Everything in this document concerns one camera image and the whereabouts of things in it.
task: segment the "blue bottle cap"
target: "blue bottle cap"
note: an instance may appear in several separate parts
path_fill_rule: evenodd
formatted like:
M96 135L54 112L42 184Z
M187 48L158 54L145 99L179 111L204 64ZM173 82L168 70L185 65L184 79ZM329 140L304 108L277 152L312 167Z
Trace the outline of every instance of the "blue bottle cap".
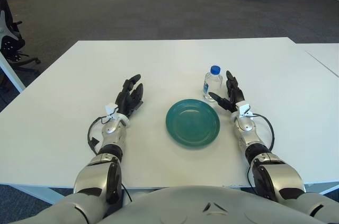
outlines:
M219 75L219 73L220 73L220 67L219 67L219 66L216 66L216 65L212 66L212 67L211 67L211 73L212 73L213 75Z

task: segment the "plastic water bottle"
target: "plastic water bottle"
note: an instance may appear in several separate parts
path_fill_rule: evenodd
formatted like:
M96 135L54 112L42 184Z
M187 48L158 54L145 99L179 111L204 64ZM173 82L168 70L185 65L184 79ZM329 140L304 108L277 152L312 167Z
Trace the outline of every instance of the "plastic water bottle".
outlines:
M219 94L222 83L222 76L220 75L220 67L212 66L211 71L205 75L205 81L203 83L203 96L206 100L212 102L215 101L208 93L213 92Z

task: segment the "chair leg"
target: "chair leg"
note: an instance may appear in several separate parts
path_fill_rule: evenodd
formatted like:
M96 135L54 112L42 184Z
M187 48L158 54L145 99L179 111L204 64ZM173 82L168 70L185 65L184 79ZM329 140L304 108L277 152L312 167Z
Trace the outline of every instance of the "chair leg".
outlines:
M23 68L23 67L18 67L18 66L12 66L12 68L18 71L33 72L35 76L40 75L40 72L37 69L29 69L29 68Z
M7 93L10 90L8 87L6 87L8 81L9 81L8 77L4 75L4 78L0 83L0 89L3 90L5 93Z
M34 57L34 58L30 58L30 59L25 60L25 61L13 62L13 63L11 63L11 65L12 66L22 66L22 65L25 65L25 64L29 64L33 61L35 61L36 64L41 63L41 61L37 57Z

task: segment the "white table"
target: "white table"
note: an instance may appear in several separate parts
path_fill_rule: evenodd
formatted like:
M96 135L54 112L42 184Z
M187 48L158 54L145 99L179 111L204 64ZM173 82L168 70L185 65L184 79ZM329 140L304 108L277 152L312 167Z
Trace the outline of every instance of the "white table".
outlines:
M220 133L204 149L182 148L166 131L172 104L202 100L204 75L214 64L223 76L229 69L253 112L270 119L273 151L305 183L339 181L338 78L290 39L264 38L77 42L0 113L0 183L57 200L31 186L73 187L93 157L88 126L105 114L124 80L140 73L144 104L127 131L125 186L248 186L229 112L215 107ZM269 144L267 125L256 121ZM100 132L101 125L93 129L97 139Z
M339 43L298 44L298 46L339 77Z

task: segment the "black cable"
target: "black cable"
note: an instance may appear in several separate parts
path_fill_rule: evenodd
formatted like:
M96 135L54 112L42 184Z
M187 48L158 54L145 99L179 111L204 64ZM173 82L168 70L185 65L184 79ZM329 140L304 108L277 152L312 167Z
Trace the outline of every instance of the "black cable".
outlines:
M269 150L272 151L272 150L273 150L273 147L274 147L275 136L274 136L274 130L273 130L273 127L272 127L270 121L269 121L265 116L263 116L263 115L261 115L261 114L255 114L255 113L253 113L253 115L247 115L247 117L261 117L262 119L264 119L264 120L267 122L267 124L268 124L269 127L270 127L271 134L272 134L272 141L271 141L271 145L270 145L270 147L269 147ZM254 192L256 195L258 195L257 191L253 188L251 182L249 181L248 175L249 175L249 170L250 170L250 169L251 169L251 166L249 166L249 167L248 167L248 170L247 170L247 181L248 181L249 185L251 186L253 192Z
M109 115L114 114L115 111L116 111L117 109L118 109L118 107L116 107L116 108L114 109L113 113L111 113L111 114L109 114ZM92 139L90 138L91 129L92 129L92 127L93 127L99 120L101 120L101 123L102 123L102 124L106 124L106 123L108 123L108 122L111 120L111 118L109 118L106 122L102 122L102 119L103 119L103 118L105 118L105 117L98 117L98 118L96 118L96 119L92 122L92 124L90 125L90 127L88 128L88 132L87 132L87 143L88 143L88 145L90 146L92 152L93 152L95 155L97 155L97 152L96 152L96 150L95 150L95 146L96 146L97 143L99 143L99 141L96 140L95 138L92 138Z
M110 120L111 120L111 118L108 118L108 120L107 120L107 121L105 121L105 122L102 122L102 118L101 118L101 124L106 124L106 123L108 123Z
M127 196L129 197L129 200L131 201L131 202L133 202L133 200L132 200L132 198L131 198L131 195L128 193L128 190L126 189L126 187L121 183L121 186L123 187L123 189L126 191L126 193L127 193Z
M94 152L95 155L97 154L97 152L95 151L95 144L93 144L93 142L92 142L91 139L90 139L90 133L91 133L92 127L93 127L99 120L101 120L101 119L103 119L103 118L105 118L105 117L98 117L98 118L96 118L96 119L92 122L92 124L90 125L90 127L89 127L89 129L88 129L88 132L87 132L87 143L88 143L88 145L90 146L91 150Z
M249 167L248 167L248 170L247 170L247 181L248 181L249 185L251 186L252 191L253 191L256 195L258 195L258 193L257 193L256 190L253 188L253 186L252 186L252 184L251 184L251 182L250 182L250 180L249 180L249 177L248 177L248 175L249 175L249 170L250 170L250 169L251 169L251 166L249 166Z
M270 121L263 115L261 114L253 114L253 115L247 115L247 117L261 117L262 119L264 119L267 124L269 125L270 127L270 130L271 130L271 134L272 134L272 141L271 141L271 145L269 147L269 150L272 151L273 150L273 147L274 147L274 141L275 141L275 136L274 136L274 130L273 130L273 127L270 123Z

